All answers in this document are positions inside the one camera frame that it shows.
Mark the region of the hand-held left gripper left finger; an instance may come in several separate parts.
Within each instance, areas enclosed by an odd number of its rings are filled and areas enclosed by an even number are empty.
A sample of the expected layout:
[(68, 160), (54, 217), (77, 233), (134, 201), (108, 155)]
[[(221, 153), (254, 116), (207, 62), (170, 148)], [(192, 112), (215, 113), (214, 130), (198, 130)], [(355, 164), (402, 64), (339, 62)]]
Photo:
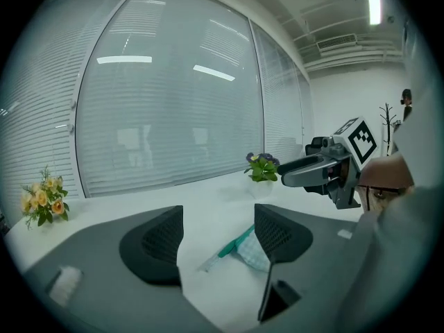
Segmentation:
[(24, 272), (68, 333), (221, 333), (182, 292), (180, 205), (79, 230)]

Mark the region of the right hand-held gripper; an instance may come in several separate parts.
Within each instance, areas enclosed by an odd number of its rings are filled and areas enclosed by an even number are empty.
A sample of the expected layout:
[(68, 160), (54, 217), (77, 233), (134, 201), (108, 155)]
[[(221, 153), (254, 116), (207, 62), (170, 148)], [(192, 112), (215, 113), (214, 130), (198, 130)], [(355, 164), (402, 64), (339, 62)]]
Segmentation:
[(358, 208), (355, 188), (361, 172), (377, 150), (377, 143), (363, 117), (348, 120), (323, 139), (321, 155), (281, 164), (277, 173), (286, 187), (325, 185), (339, 210)]

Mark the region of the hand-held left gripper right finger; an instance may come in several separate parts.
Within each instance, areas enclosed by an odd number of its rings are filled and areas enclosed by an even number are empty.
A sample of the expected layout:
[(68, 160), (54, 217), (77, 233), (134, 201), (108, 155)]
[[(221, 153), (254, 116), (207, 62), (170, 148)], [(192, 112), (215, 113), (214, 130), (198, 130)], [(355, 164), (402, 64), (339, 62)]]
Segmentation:
[(260, 323), (300, 302), (339, 258), (357, 226), (269, 204), (254, 206), (253, 225), (271, 262), (257, 314)]

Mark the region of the light blue zip pouch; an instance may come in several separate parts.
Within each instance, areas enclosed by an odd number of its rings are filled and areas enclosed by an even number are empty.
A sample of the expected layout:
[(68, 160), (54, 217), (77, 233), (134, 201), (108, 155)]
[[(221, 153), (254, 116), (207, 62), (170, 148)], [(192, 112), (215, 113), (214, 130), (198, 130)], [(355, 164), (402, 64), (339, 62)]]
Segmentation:
[(199, 271), (209, 272), (210, 269), (227, 255), (236, 255), (249, 267), (268, 273), (271, 267), (270, 259), (266, 256), (255, 234), (255, 226), (250, 226), (243, 234), (224, 245), (199, 267)]

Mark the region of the person's right forearm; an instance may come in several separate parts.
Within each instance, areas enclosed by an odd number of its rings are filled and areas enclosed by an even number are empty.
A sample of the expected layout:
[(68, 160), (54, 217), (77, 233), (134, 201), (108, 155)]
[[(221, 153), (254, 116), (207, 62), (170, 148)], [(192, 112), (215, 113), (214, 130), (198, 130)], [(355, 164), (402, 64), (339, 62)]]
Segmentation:
[(363, 169), (359, 185), (388, 189), (414, 190), (411, 172), (400, 152), (372, 159)]

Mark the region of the black office chair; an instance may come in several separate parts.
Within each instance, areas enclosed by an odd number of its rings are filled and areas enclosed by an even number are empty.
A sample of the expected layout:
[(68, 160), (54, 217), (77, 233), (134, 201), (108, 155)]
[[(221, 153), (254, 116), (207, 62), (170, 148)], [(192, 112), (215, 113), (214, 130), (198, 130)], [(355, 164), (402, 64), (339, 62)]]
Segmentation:
[(314, 155), (320, 153), (323, 146), (323, 137), (314, 137), (309, 144), (305, 145), (305, 155)]

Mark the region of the purple flower pot plant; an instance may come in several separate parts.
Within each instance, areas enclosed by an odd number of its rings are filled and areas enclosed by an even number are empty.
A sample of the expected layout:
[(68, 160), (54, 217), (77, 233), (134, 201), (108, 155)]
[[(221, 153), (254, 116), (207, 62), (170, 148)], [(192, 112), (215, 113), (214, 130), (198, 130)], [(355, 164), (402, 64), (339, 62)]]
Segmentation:
[(249, 173), (248, 177), (251, 180), (249, 193), (257, 200), (270, 196), (273, 184), (278, 181), (277, 170), (280, 161), (270, 153), (248, 153), (246, 161), (248, 168), (244, 173)]

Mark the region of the black coat rack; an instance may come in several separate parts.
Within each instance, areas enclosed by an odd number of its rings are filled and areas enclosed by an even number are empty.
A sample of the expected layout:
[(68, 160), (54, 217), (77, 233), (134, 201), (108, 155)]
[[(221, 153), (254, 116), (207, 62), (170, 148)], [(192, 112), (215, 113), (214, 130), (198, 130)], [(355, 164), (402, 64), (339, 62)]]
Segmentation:
[(396, 115), (391, 115), (393, 109), (388, 103), (385, 103), (384, 107), (379, 107), (381, 110), (380, 117), (382, 118), (383, 136), (382, 142), (384, 145), (385, 155), (389, 155), (392, 144), (392, 128), (394, 127), (394, 120)]

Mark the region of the yellow flower bouquet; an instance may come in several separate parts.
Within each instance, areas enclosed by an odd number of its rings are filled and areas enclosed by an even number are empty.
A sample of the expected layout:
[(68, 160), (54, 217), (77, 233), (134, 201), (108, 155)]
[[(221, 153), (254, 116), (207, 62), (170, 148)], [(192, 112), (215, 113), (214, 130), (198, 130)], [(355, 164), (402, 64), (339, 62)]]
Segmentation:
[(69, 205), (66, 197), (69, 192), (64, 188), (62, 176), (52, 176), (49, 167), (41, 171), (41, 180), (22, 186), (20, 206), (28, 230), (36, 223), (38, 227), (53, 223), (55, 217), (69, 220)]

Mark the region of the black helmet with visor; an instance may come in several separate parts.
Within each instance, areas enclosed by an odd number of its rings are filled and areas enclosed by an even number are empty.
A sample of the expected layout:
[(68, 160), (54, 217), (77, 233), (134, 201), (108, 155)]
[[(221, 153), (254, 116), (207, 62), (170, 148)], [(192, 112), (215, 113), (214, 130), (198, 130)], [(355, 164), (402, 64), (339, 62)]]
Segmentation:
[(400, 102), (404, 106), (403, 121), (405, 121), (412, 111), (412, 97), (410, 89), (404, 89), (402, 91), (402, 99)]

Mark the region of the white air vent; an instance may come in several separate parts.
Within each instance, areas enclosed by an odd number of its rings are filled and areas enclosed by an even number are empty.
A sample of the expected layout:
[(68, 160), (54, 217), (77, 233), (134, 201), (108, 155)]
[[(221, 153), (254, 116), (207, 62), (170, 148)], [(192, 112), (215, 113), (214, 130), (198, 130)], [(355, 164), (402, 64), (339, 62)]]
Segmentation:
[(352, 47), (356, 45), (357, 35), (354, 33), (331, 37), (316, 43), (316, 46), (320, 53), (330, 52), (333, 50)]

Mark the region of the long ceiling light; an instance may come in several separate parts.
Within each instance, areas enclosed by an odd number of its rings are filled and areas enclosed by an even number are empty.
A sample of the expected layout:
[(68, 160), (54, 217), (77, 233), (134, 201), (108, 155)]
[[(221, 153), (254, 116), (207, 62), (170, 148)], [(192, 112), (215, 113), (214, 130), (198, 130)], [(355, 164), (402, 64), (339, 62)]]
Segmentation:
[(381, 0), (368, 0), (369, 24), (378, 25), (382, 19)]

